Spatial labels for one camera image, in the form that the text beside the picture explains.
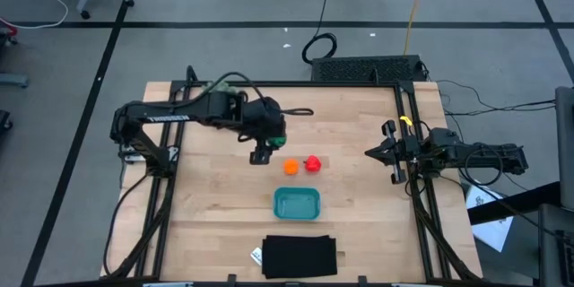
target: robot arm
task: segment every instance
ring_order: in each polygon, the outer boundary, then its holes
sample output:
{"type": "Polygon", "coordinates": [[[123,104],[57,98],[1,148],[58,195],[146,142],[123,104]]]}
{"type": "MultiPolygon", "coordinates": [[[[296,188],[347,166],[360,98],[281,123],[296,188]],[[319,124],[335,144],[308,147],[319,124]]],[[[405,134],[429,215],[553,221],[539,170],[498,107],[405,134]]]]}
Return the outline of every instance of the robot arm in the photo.
{"type": "MultiPolygon", "coordinates": [[[[304,115],[313,111],[305,109],[304,115]]],[[[177,102],[133,101],[118,109],[110,132],[116,144],[131,145],[146,162],[149,174],[168,176],[171,156],[167,148],[158,147],[143,131],[144,124],[195,121],[203,126],[228,129],[239,134],[243,143],[255,140],[257,145],[249,163],[269,163],[273,151],[285,144],[285,119],[279,104],[269,97],[247,102],[244,92],[203,92],[192,100],[177,102]]]]}
{"type": "Polygon", "coordinates": [[[396,140],[395,121],[388,120],[382,126],[387,137],[378,147],[369,149],[365,154],[394,167],[391,176],[393,184],[406,181],[400,161],[414,165],[417,173],[436,178],[443,169],[491,168],[514,175],[521,175],[528,169],[522,147],[513,143],[489,145],[483,143],[462,143],[457,133],[445,128],[433,128],[423,141],[416,135],[408,135],[396,140]]]}

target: wooden table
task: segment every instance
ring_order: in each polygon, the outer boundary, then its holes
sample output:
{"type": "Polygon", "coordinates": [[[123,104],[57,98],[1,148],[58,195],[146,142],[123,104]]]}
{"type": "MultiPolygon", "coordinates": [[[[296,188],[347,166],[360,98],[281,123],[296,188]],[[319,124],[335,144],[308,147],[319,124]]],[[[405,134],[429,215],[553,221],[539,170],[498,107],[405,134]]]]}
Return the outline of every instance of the wooden table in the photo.
{"type": "MultiPolygon", "coordinates": [[[[166,100],[170,83],[148,83],[144,100],[166,100]]],[[[416,83],[421,120],[446,126],[436,83],[416,83]]],[[[388,119],[398,124],[392,89],[261,88],[283,109],[309,107],[313,117],[287,116],[287,144],[267,166],[248,163],[255,143],[238,143],[237,135],[186,123],[161,279],[166,281],[265,281],[250,257],[268,234],[330,235],[336,238],[338,275],[298,279],[306,282],[424,282],[413,204],[404,185],[392,185],[391,167],[364,156],[383,136],[388,119]],[[318,174],[283,174],[283,161],[304,161],[310,154],[323,163],[318,174]],[[276,188],[315,187],[321,215],[315,222],[282,222],[273,214],[276,188]]],[[[248,90],[249,98],[255,94],[248,90]]],[[[408,109],[408,100],[404,96],[408,109]]],[[[173,126],[171,137],[175,135],[173,126]]],[[[159,142],[161,125],[146,125],[159,142]]],[[[143,164],[128,166],[122,194],[144,173],[143,164]]],[[[443,175],[458,180],[454,170],[443,175]]],[[[116,268],[142,233],[152,181],[137,188],[120,209],[109,252],[116,268]]],[[[482,275],[459,186],[435,179],[444,235],[460,258],[482,275]]],[[[440,276],[435,244],[429,238],[435,276],[440,276]]],[[[155,241],[146,273],[151,272],[155,241]]]]}

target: orange toy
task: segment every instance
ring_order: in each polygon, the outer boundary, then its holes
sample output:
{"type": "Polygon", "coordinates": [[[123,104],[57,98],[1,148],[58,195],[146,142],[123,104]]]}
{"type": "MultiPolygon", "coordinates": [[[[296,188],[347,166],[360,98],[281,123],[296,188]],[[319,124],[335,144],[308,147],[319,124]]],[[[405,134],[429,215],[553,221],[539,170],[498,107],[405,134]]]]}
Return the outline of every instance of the orange toy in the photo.
{"type": "Polygon", "coordinates": [[[283,170],[287,175],[295,175],[299,171],[299,163],[294,159],[286,160],[283,163],[283,170]]]}

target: teal plastic bowl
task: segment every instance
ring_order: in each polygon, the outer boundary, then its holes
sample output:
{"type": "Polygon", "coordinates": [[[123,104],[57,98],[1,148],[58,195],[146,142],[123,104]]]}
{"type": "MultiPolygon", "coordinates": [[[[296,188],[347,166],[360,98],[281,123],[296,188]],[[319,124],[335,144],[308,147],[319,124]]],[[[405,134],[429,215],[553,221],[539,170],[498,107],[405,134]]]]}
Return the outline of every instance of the teal plastic bowl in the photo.
{"type": "Polygon", "coordinates": [[[311,187],[279,187],[273,213],[281,220],[312,221],[321,213],[321,195],[311,187]]]}

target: black cloth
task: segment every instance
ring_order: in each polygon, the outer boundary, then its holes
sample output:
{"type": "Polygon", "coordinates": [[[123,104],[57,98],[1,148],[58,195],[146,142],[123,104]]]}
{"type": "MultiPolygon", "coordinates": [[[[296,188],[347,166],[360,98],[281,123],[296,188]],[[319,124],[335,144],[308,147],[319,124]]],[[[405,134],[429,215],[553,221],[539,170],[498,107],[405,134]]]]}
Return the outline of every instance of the black cloth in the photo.
{"type": "Polygon", "coordinates": [[[265,278],[305,278],[337,274],[335,239],[267,236],[263,239],[265,278]]]}

